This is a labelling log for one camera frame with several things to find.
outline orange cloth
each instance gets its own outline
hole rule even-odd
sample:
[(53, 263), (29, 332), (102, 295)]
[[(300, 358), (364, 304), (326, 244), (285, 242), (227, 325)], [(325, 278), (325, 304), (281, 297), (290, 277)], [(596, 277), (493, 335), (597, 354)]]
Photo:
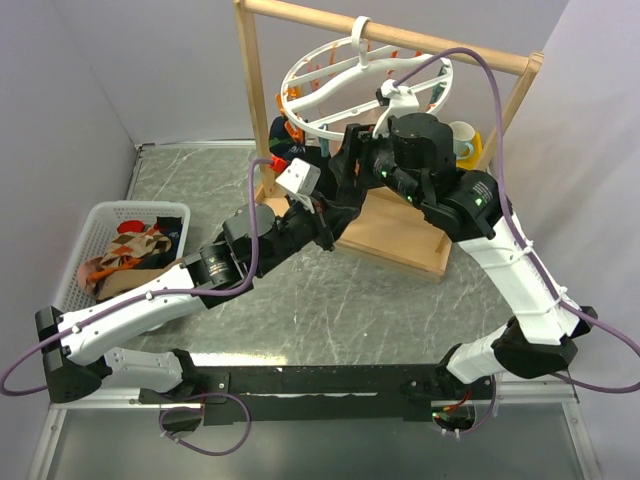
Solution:
[(105, 270), (100, 270), (99, 272), (93, 272), (88, 277), (89, 283), (92, 283), (92, 284), (95, 285), (96, 283), (98, 283), (103, 278), (108, 277), (109, 275), (111, 275), (113, 272), (117, 272), (119, 270), (129, 270), (130, 268), (133, 268), (137, 264), (142, 262), (142, 260), (143, 260), (142, 258), (130, 258), (129, 260), (127, 260), (125, 263), (123, 263), (119, 267), (112, 267), (112, 268), (107, 268)]

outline laundry basket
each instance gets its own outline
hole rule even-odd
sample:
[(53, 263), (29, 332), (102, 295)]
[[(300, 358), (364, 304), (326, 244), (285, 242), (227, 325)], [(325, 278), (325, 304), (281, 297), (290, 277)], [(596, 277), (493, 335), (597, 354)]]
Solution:
[(93, 257), (104, 255), (107, 245), (118, 233), (117, 228), (126, 220), (141, 220), (153, 225), (157, 217), (182, 218), (182, 233), (177, 257), (184, 252), (191, 211), (183, 203), (119, 201), (99, 203), (91, 209), (80, 238), (71, 254), (71, 259), (62, 278), (54, 305), (62, 312), (72, 312), (95, 305), (96, 301), (78, 287), (78, 267)]

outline wooden stand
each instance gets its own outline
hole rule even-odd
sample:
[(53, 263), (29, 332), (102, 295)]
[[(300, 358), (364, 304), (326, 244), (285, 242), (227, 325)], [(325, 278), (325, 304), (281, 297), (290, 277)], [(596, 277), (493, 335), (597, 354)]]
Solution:
[[(256, 149), (259, 157), (269, 158), (269, 119), (264, 100), (254, 15), (279, 18), (344, 35), (351, 34), (355, 19), (275, 0), (233, 1)], [(505, 131), (529, 91), (543, 59), (539, 52), (522, 57), (374, 22), (366, 24), (362, 36), (387, 45), (430, 54), (452, 47), (467, 47), (482, 55), (493, 70), (517, 75), (518, 81), (502, 112)], [(477, 65), (475, 60), (466, 55), (452, 55), (449, 58)], [(485, 169), (489, 165), (495, 149), (494, 130), (485, 143), (477, 168)], [(274, 172), (262, 165), (261, 173), (262, 184), (256, 192), (257, 200), (269, 204), (276, 213), (282, 213), (286, 210), (286, 201), (275, 183)], [(426, 223), (421, 212), (407, 205), (393, 192), (381, 188), (369, 193), (360, 217), (347, 228), (337, 246), (339, 250), (439, 282), (447, 266), (451, 240), (444, 232)]]

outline wooden base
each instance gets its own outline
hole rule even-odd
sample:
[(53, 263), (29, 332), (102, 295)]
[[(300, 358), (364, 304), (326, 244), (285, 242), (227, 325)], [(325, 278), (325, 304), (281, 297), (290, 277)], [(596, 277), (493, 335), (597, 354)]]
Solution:
[[(337, 242), (337, 250), (439, 283), (449, 260), (451, 240), (425, 222), (420, 211), (384, 190), (370, 192), (362, 213)], [(278, 215), (288, 208), (284, 197), (266, 197), (260, 187), (256, 198)]]

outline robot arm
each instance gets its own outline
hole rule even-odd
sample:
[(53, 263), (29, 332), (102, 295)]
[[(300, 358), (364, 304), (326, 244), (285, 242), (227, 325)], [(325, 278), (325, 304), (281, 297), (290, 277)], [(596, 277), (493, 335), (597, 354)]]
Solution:
[[(387, 186), (479, 263), (515, 315), (495, 332), (454, 346), (428, 372), (429, 379), (421, 379), (424, 390), (451, 398), (469, 384), (499, 372), (534, 378), (566, 369), (577, 352), (573, 339), (587, 333), (589, 327), (553, 299), (526, 255), (531, 244), (523, 249), (515, 242), (500, 210), (495, 180), (485, 172), (457, 169), (450, 128), (429, 114), (391, 116), (387, 127), (388, 138), (374, 136), (371, 125), (347, 127), (340, 151), (329, 161), (337, 180), (331, 197), (314, 190), (318, 177), (327, 172), (300, 160), (294, 160), (278, 178), (288, 193), (290, 208), (283, 217), (275, 216), (266, 205), (256, 208), (257, 276), (266, 275), (312, 241), (332, 250), (335, 240), (358, 216), (367, 191)], [(512, 216), (519, 228), (515, 214)], [(72, 335), (43, 352), (52, 401), (82, 398), (103, 384), (169, 392), (173, 398), (191, 394), (200, 380), (187, 352), (159, 355), (127, 351), (118, 345), (166, 321), (233, 298), (194, 296), (187, 290), (229, 290), (243, 282), (251, 262), (249, 223), (248, 208), (240, 208), (223, 223), (216, 242), (158, 279), (109, 302), (65, 314), (52, 307), (39, 312), (42, 340), (136, 295), (147, 295), (146, 301), (123, 306), (84, 329), (74, 329)], [(162, 289), (177, 294), (154, 297), (150, 293)], [(562, 300), (575, 305), (564, 294)]]
[[(441, 370), (468, 384), (503, 371), (535, 378), (566, 369), (577, 353), (572, 340), (590, 327), (559, 302), (595, 316), (593, 309), (578, 307), (555, 282), (561, 297), (553, 298), (528, 255), (532, 243), (520, 247), (506, 224), (495, 179), (456, 168), (447, 125), (413, 113), (390, 117), (388, 130), (388, 138), (375, 138), (361, 126), (347, 127), (343, 148), (331, 160), (334, 170), (344, 183), (387, 186), (421, 210), (478, 262), (514, 313), (495, 332), (453, 347)], [(516, 214), (511, 216), (524, 237)]]

